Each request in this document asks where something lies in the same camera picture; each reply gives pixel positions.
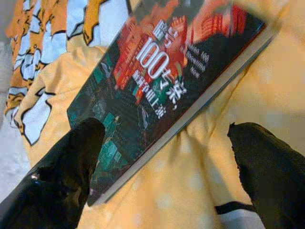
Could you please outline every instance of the patterned blanket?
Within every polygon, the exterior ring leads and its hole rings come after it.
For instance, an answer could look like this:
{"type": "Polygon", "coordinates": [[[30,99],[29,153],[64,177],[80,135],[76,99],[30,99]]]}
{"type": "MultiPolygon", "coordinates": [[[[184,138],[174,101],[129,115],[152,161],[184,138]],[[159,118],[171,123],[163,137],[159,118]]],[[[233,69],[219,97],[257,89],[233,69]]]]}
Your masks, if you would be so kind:
{"type": "MultiPolygon", "coordinates": [[[[66,110],[105,51],[95,47],[106,45],[101,25],[113,23],[101,15],[115,15],[106,4],[118,1],[17,2],[7,30],[15,68],[6,115],[32,165],[69,131],[66,110]]],[[[264,228],[227,134],[230,123],[258,123],[305,155],[305,3],[237,2],[275,22],[278,36],[108,203],[85,207],[79,228],[264,228]]]]}

